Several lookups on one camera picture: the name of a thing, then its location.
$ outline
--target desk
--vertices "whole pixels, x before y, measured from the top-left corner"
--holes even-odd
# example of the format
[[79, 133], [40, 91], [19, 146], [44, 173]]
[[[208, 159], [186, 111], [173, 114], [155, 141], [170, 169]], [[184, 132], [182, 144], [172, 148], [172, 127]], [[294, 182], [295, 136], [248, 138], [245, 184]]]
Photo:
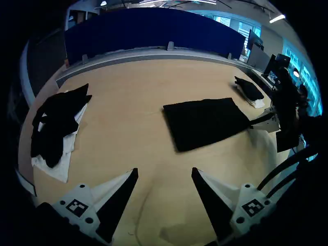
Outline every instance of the desk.
[[[232, 185], [257, 185], [288, 151], [276, 153], [275, 133], [249, 130], [178, 154], [161, 110], [166, 104], [232, 97], [253, 119], [263, 108], [253, 108], [232, 89], [234, 76], [251, 81], [233, 66], [165, 59], [106, 66], [68, 79], [60, 92], [89, 83], [93, 97], [76, 137], [68, 183], [34, 168], [39, 202], [53, 203], [80, 182], [93, 187], [137, 167], [139, 179], [114, 234], [114, 246], [213, 241], [214, 230], [191, 179], [192, 167]], [[262, 93], [269, 106], [270, 99]]]
[[266, 84], [268, 87], [270, 87], [270, 89], [272, 89], [273, 85], [271, 85], [267, 80], [266, 78], [264, 78], [262, 76], [262, 72], [258, 71], [258, 70], [255, 70], [255, 69], [252, 69], [253, 73], [259, 78], [262, 80], [262, 82], [264, 82], [264, 84]]

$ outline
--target black cable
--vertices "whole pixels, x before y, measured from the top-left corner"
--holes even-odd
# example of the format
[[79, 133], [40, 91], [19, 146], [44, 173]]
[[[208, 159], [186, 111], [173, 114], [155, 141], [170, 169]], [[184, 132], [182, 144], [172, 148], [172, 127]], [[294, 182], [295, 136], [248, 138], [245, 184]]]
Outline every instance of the black cable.
[[275, 87], [275, 85], [272, 86], [271, 97], [272, 97], [272, 93], [274, 92], [274, 87]]
[[303, 144], [304, 144], [304, 147], [306, 147], [306, 146], [305, 146], [305, 141], [304, 141], [304, 139], [303, 139], [303, 138], [301, 138], [301, 137], [298, 137], [298, 141], [302, 141], [302, 142], [303, 142]]
[[172, 8], [172, 7], [175, 7], [175, 6], [178, 6], [178, 5], [180, 5], [180, 4], [189, 3], [189, 2], [192, 2], [192, 1], [186, 1], [186, 2], [182, 2], [182, 3], [178, 3], [178, 4], [176, 4], [176, 5], [173, 5], [173, 6], [168, 7], [168, 9], [169, 9], [169, 8]]
[[268, 194], [266, 198], [270, 198], [275, 194], [278, 190], [280, 190], [282, 187], [284, 187], [286, 184], [288, 184], [293, 179], [297, 178], [298, 170], [295, 170], [291, 174], [289, 174], [287, 177], [285, 177], [282, 181], [279, 182]]
[[307, 108], [309, 106], [309, 101], [311, 101], [311, 99], [301, 98], [299, 100], [299, 102], [297, 102], [297, 106], [302, 107], [302, 108]]
[[266, 8], [266, 7], [263, 7], [263, 6], [261, 6], [261, 5], [258, 5], [257, 3], [254, 3], [254, 2], [249, 2], [249, 1], [245, 1], [245, 0], [235, 0], [235, 1], [246, 2], [246, 3], [249, 3], [249, 4], [253, 4], [253, 5], [256, 5], [256, 6], [258, 6], [258, 7], [261, 7], [261, 8], [263, 8], [263, 9], [266, 9], [266, 10], [270, 11], [271, 13], [274, 13], [274, 14], [275, 14], [275, 12], [273, 12], [271, 9], [268, 9], [268, 8]]
[[285, 170], [286, 168], [294, 165], [296, 162], [299, 162], [302, 159], [306, 159], [310, 156], [313, 156], [317, 154], [318, 151], [312, 147], [309, 146], [305, 149], [302, 149], [301, 151], [297, 152], [293, 156], [289, 157], [285, 161], [283, 161], [279, 166], [277, 166], [275, 169], [273, 169], [265, 178], [262, 180], [262, 182], [259, 184], [257, 189], [260, 191], [271, 179], [273, 179], [278, 173]]
[[259, 118], [251, 120], [249, 123], [250, 123], [250, 125], [255, 125], [255, 124], [258, 124], [258, 123], [261, 123], [261, 122], [264, 122], [264, 121], [267, 121], [267, 120], [271, 119], [274, 115], [275, 115], [275, 113], [268, 113], [268, 114], [263, 115]]
[[229, 5], [227, 5], [227, 4], [223, 3], [223, 2], [221, 2], [220, 0], [217, 0], [217, 1], [220, 2], [220, 3], [222, 3], [222, 4], [224, 4], [225, 6], [227, 6], [227, 7], [229, 7], [229, 8], [232, 9], [232, 7], [230, 7]]

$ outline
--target white cloth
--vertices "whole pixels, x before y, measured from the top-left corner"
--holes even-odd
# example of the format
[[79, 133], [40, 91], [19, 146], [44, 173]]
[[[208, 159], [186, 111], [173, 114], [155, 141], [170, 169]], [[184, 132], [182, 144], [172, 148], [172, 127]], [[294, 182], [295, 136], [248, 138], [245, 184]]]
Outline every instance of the white cloth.
[[[88, 104], [86, 104], [81, 109], [81, 111], [78, 112], [74, 117], [76, 122], [79, 124], [79, 127], [77, 128], [76, 132], [73, 132], [63, 138], [63, 155], [61, 156], [61, 159], [58, 164], [53, 168], [50, 168], [47, 166], [46, 161], [40, 155], [38, 155], [37, 157], [32, 158], [32, 166], [36, 166], [49, 176], [58, 179], [64, 183], [67, 183], [69, 163], [71, 159], [71, 153], [74, 150], [75, 137], [80, 128], [80, 122], [85, 112], [85, 109], [87, 108], [87, 105]], [[38, 131], [40, 131], [42, 127], [43, 123], [40, 123]]]
[[254, 108], [259, 109], [259, 108], [265, 106], [265, 104], [264, 104], [264, 102], [263, 102], [263, 99], [257, 99], [256, 101], [251, 101], [251, 100], [249, 100], [249, 99], [247, 98], [247, 96], [245, 95], [245, 93], [243, 92], [242, 88], [241, 88], [239, 85], [237, 85], [237, 88], [238, 88], [238, 90], [243, 94], [243, 96], [245, 97], [246, 101], [247, 101], [250, 105], [252, 105]]

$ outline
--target blue divider panel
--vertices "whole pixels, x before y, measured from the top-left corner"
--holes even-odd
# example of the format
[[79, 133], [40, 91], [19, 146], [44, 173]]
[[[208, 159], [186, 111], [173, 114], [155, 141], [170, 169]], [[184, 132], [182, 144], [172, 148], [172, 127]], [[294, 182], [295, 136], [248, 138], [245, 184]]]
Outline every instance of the blue divider panel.
[[232, 54], [239, 58], [245, 37], [235, 30], [198, 14], [165, 8], [133, 8], [93, 17], [65, 32], [70, 64], [115, 50], [174, 46]]

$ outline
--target black cloth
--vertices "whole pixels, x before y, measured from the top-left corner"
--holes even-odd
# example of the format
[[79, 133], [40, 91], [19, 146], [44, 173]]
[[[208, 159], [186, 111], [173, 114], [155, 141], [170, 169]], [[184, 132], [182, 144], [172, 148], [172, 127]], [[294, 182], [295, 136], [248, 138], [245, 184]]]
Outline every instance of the black cloth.
[[[53, 95], [38, 109], [32, 122], [31, 157], [41, 155], [50, 168], [58, 164], [63, 155], [63, 137], [77, 130], [79, 125], [74, 116], [92, 97], [87, 96], [88, 87], [89, 84], [86, 84], [76, 90]], [[39, 132], [40, 122], [44, 125]]]
[[241, 87], [245, 96], [249, 100], [256, 101], [258, 99], [264, 98], [263, 94], [258, 90], [258, 88], [256, 88], [255, 85], [253, 85], [253, 83], [251, 83], [247, 80], [244, 80], [244, 79], [240, 79], [236, 76], [235, 76], [235, 78], [236, 78], [235, 84], [237, 84]]
[[163, 108], [179, 152], [226, 139], [245, 130], [250, 123], [232, 98], [182, 102]]

